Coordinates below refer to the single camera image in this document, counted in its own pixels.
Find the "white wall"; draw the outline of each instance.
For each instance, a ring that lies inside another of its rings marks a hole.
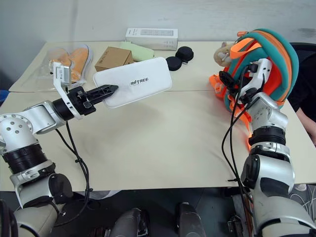
[[[264,27],[316,42],[316,0],[1,0],[0,72],[17,80],[46,41],[123,40],[127,27],[178,28],[179,40]]]

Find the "white box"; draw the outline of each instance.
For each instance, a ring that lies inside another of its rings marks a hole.
[[[161,50],[177,50],[178,29],[128,28],[126,41]]]
[[[117,85],[118,89],[104,103],[110,108],[144,99],[168,90],[172,80],[167,62],[158,57],[97,72],[95,85]]]

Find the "brown box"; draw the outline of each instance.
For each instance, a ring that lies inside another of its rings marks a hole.
[[[132,52],[122,48],[108,47],[95,64],[97,72],[133,63]]]

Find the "black lens cap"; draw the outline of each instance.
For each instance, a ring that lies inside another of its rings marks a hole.
[[[176,52],[176,57],[180,58],[182,62],[189,62],[191,59],[193,59],[193,51],[190,47],[183,46],[178,49]]]
[[[171,56],[166,58],[167,64],[168,64],[168,68],[170,71],[176,71],[179,68],[181,68],[182,65],[182,61],[180,58]]]

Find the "cardboard box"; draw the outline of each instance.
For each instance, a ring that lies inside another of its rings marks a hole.
[[[161,50],[177,50],[178,29],[128,28],[126,41]]]
[[[95,64],[97,72],[133,63],[132,52],[122,48],[108,47]]]

